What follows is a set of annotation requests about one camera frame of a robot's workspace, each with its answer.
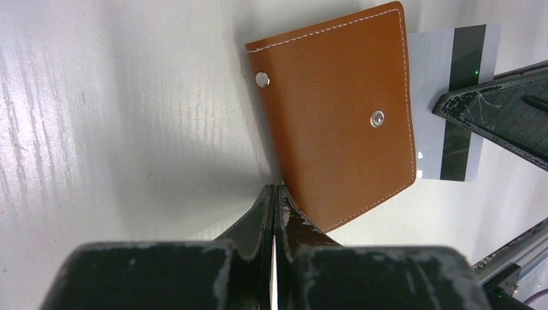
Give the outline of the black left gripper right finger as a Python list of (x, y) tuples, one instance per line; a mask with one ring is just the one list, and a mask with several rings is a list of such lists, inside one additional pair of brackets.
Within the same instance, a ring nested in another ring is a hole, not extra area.
[(488, 309), (466, 259), (439, 246), (345, 247), (275, 191), (279, 309)]

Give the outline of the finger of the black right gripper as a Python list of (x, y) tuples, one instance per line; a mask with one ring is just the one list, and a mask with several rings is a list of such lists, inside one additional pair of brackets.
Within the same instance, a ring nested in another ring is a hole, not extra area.
[(547, 170), (547, 62), (439, 97), (433, 114)]

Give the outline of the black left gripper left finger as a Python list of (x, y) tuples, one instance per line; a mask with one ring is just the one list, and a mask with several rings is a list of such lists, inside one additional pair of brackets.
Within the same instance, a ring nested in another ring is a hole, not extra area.
[(96, 242), (65, 260), (43, 309), (269, 309), (275, 188), (211, 241)]

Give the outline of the brown leather card holder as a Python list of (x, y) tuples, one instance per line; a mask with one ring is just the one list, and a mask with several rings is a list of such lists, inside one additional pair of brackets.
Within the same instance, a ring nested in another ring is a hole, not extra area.
[(250, 42), (246, 53), (284, 184), (319, 229), (415, 182), (400, 2)]

